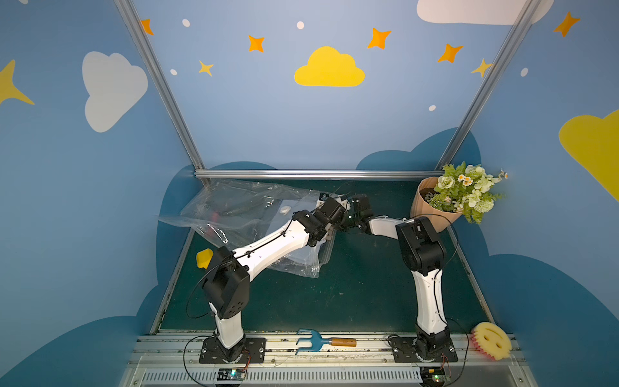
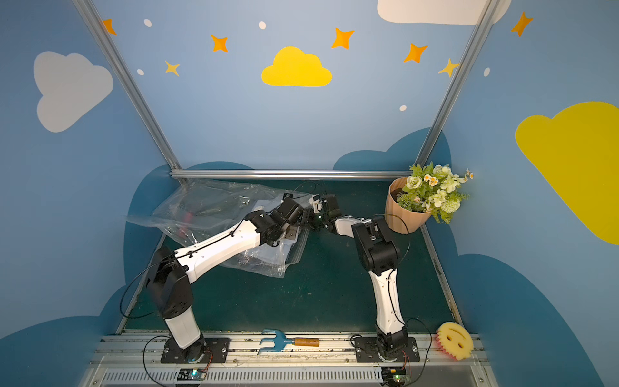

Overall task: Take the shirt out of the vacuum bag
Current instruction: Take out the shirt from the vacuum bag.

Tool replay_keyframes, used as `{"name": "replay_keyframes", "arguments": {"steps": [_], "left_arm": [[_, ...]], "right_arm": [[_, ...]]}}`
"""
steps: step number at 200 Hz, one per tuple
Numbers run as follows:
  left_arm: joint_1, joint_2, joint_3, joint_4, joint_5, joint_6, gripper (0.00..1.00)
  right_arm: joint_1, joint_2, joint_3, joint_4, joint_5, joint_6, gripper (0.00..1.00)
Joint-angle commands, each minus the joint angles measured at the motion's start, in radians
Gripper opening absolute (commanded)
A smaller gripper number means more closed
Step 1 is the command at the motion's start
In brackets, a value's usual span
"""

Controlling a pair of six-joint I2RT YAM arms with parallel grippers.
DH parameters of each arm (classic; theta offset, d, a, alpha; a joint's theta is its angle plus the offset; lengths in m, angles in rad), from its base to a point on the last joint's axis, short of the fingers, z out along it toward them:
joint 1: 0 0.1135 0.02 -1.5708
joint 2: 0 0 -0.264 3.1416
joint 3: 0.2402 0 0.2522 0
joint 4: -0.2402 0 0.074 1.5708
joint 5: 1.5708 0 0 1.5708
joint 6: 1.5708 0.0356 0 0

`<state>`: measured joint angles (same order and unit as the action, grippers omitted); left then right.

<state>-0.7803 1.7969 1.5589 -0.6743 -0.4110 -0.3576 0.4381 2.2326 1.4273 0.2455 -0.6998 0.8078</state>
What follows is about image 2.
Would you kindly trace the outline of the light blue shirt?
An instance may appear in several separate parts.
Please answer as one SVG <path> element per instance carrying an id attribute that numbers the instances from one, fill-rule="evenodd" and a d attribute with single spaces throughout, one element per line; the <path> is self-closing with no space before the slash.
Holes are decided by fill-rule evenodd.
<path id="1" fill-rule="evenodd" d="M 258 200 L 252 208 L 253 215 L 248 218 L 256 223 L 256 230 L 261 232 L 262 222 L 260 216 L 276 208 L 282 199 Z M 257 260 L 258 265 L 266 266 L 269 270 L 284 272 L 287 265 L 292 264 L 294 259 L 293 250 L 298 246 L 298 240 L 303 233 L 302 225 L 291 227 L 285 237 L 279 242 L 262 242 L 260 233 L 260 245 L 246 251 L 245 255 Z"/>

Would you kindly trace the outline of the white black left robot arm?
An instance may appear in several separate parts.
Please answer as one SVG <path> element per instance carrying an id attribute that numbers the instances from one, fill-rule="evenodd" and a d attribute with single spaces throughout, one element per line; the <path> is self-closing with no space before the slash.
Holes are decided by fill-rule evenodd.
<path id="1" fill-rule="evenodd" d="M 295 227 L 305 226 L 314 214 L 290 194 L 270 211 L 255 210 L 237 224 L 207 240 L 175 251 L 156 250 L 143 271 L 144 288 L 164 319 L 171 338 L 165 345 L 180 363 L 199 363 L 207 353 L 206 339 L 193 313 L 192 284 L 224 261 L 267 244 L 274 248 Z"/>

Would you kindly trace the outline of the clear plastic vacuum bag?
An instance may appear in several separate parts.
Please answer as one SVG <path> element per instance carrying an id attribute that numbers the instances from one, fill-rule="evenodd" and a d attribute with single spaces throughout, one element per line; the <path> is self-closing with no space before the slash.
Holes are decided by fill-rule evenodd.
<path id="1" fill-rule="evenodd" d="M 127 221 L 142 227 L 156 227 L 181 246 L 188 247 L 235 226 L 252 211 L 258 200 L 282 199 L 285 193 L 292 194 L 304 207 L 310 206 L 312 194 L 307 192 L 250 183 L 196 180 L 178 188 L 151 212 L 130 214 Z M 293 250 L 292 264 L 300 261 L 307 236 L 307 232 L 300 235 L 298 246 Z M 284 272 L 273 272 L 245 253 L 222 262 L 222 266 L 282 278 L 292 265 L 287 265 Z"/>

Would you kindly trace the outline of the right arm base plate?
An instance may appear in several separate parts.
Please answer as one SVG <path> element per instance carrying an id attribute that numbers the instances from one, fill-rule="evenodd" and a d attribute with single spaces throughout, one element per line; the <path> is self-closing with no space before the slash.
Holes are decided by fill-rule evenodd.
<path id="1" fill-rule="evenodd" d="M 406 344 L 387 348 L 377 337 L 353 335 L 350 338 L 358 363 L 418 363 L 420 352 L 415 338 L 409 337 Z"/>

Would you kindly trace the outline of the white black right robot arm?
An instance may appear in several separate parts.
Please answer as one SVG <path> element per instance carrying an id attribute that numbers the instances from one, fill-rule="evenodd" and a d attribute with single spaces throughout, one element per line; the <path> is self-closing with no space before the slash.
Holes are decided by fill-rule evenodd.
<path id="1" fill-rule="evenodd" d="M 350 237 L 356 243 L 359 261 L 368 272 L 377 305 L 377 346 L 388 354 L 409 344 L 409 333 L 398 300 L 398 266 L 403 255 L 387 224 L 391 214 L 376 214 L 370 219 L 344 215 L 333 194 L 313 195 L 309 199 L 308 222 L 313 229 L 326 229 Z"/>

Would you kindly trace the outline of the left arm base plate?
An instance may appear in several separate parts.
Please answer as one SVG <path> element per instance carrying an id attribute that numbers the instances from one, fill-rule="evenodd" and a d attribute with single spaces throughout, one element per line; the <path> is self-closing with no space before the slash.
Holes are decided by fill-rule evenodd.
<path id="1" fill-rule="evenodd" d="M 224 364 L 231 340 L 229 338 L 204 338 L 182 349 L 174 338 L 165 342 L 162 364 Z"/>

